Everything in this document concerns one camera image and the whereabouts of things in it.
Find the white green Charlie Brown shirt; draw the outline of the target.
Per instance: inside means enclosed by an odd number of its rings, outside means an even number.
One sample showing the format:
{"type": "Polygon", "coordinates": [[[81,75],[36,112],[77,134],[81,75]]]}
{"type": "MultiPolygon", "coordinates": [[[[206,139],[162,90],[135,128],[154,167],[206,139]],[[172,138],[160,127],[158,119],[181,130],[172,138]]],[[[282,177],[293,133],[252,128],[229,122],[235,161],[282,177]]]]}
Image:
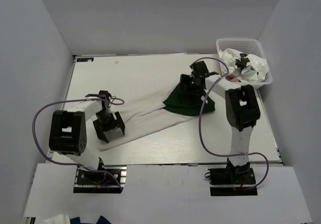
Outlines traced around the white green Charlie Brown shirt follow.
{"type": "Polygon", "coordinates": [[[179,86],[169,85],[114,107],[124,121],[125,134],[107,133],[109,143],[99,141],[98,150],[106,151],[198,117],[205,95],[204,90],[200,96],[179,93],[179,86]]]}

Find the pink t shirt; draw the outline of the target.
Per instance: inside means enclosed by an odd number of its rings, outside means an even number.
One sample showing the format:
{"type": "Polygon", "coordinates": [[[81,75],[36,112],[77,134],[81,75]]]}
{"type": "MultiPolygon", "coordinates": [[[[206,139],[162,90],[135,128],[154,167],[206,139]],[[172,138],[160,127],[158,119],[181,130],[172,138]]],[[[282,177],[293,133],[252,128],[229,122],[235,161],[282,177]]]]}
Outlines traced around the pink t shirt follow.
{"type": "Polygon", "coordinates": [[[240,80],[237,77],[234,77],[233,75],[226,76],[225,78],[230,82],[240,82],[240,80]]]}

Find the white t shirt black print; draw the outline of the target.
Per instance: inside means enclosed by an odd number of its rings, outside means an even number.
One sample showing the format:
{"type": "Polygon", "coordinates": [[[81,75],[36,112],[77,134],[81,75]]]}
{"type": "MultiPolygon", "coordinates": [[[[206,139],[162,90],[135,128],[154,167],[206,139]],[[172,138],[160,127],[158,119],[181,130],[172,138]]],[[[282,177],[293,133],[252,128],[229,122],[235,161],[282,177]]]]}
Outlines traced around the white t shirt black print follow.
{"type": "Polygon", "coordinates": [[[233,75],[240,82],[257,83],[263,82],[269,67],[267,60],[254,54],[245,54],[243,52],[227,48],[219,51],[218,56],[228,67],[228,71],[223,66],[223,75],[233,75]]]}

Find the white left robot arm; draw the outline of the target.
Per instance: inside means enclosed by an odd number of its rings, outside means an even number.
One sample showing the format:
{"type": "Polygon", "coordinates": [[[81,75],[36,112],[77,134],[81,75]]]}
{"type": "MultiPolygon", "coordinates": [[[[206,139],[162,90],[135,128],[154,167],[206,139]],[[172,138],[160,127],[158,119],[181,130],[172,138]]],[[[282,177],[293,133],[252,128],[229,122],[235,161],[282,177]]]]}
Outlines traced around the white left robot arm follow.
{"type": "Polygon", "coordinates": [[[103,161],[87,147],[86,122],[96,117],[93,126],[99,140],[109,143],[106,133],[120,130],[125,134],[125,123],[119,112],[112,112],[114,98],[107,90],[88,94],[78,104],[67,110],[57,110],[52,115],[49,148],[67,156],[78,166],[89,171],[94,183],[105,180],[103,161]]]}

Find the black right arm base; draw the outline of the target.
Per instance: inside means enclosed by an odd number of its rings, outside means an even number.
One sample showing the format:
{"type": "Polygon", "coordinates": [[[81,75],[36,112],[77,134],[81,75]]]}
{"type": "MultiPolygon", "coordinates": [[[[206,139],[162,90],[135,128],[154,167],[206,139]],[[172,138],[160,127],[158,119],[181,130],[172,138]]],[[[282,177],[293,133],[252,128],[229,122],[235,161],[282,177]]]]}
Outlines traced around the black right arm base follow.
{"type": "Polygon", "coordinates": [[[250,186],[256,184],[254,171],[250,168],[249,173],[232,180],[225,168],[212,168],[204,174],[210,183],[210,195],[215,197],[228,196],[257,196],[257,188],[250,186]]]}

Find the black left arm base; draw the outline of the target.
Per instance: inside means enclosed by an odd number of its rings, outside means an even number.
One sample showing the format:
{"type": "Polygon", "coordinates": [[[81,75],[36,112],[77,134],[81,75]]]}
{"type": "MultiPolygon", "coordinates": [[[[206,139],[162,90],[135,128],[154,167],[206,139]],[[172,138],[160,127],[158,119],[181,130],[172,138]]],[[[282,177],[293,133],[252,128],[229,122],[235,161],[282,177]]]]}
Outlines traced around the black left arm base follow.
{"type": "Polygon", "coordinates": [[[106,173],[88,172],[77,168],[73,193],[120,194],[122,190],[114,179],[124,188],[126,167],[112,167],[107,168],[106,171],[111,173],[113,177],[106,173]]]}

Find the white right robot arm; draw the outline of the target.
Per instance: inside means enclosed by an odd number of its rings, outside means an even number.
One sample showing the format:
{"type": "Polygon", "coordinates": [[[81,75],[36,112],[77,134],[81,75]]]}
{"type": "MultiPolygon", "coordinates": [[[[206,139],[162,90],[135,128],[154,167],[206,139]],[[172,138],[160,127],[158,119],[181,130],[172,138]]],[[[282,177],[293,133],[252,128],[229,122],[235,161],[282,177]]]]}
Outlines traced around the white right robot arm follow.
{"type": "Polygon", "coordinates": [[[180,93],[201,98],[214,92],[225,100],[226,118],[232,128],[231,149],[227,156],[231,167],[226,176],[230,182],[238,183],[245,176],[242,167],[249,166],[250,137],[260,118],[254,87],[230,82],[215,71],[209,72],[203,60],[194,62],[190,68],[191,74],[180,76],[180,93]]]}

